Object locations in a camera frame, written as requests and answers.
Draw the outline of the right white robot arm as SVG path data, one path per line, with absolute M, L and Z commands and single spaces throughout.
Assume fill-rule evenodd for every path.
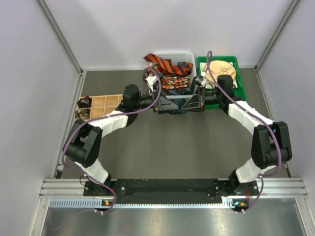
M 205 105 L 218 105 L 229 117 L 238 121 L 252 135 L 250 159 L 229 176 L 230 190 L 237 195 L 248 188 L 248 183 L 263 176 L 268 170 L 279 170 L 292 159 L 288 125 L 264 117 L 245 100 L 235 95 L 230 75 L 220 75 L 217 88 L 206 92 L 206 79 L 196 76 L 191 84 L 192 98 L 187 106 L 203 111 Z

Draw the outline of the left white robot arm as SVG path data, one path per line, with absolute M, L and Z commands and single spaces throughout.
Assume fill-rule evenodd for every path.
M 112 188 L 110 174 L 98 159 L 102 138 L 130 126 L 138 113 L 150 108 L 165 113 L 179 109 L 178 104 L 162 94 L 161 86 L 154 88 L 150 94 L 142 95 L 138 86 L 127 85 L 122 101 L 114 111 L 90 121 L 79 119 L 73 124 L 63 147 L 63 158 L 72 160 L 95 183 L 94 188 L 99 194 L 106 195 Z

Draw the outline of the dark teal necktie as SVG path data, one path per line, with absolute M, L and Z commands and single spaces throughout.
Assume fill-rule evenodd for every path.
M 181 109 L 176 109 L 176 110 L 171 110 L 169 111 L 170 115 L 183 115 L 186 114 L 187 110 L 181 110 Z

